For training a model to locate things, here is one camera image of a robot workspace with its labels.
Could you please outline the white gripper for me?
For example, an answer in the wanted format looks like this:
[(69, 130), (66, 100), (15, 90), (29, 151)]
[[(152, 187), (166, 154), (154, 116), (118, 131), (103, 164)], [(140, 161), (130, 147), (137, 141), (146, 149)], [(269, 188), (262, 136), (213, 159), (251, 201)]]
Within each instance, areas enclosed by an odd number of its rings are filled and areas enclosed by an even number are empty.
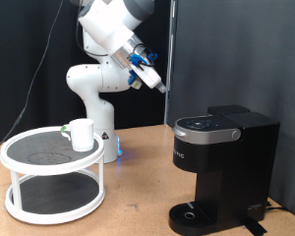
[(161, 93), (166, 92), (166, 86), (153, 67), (143, 64), (133, 66), (133, 70), (149, 88), (157, 88)]

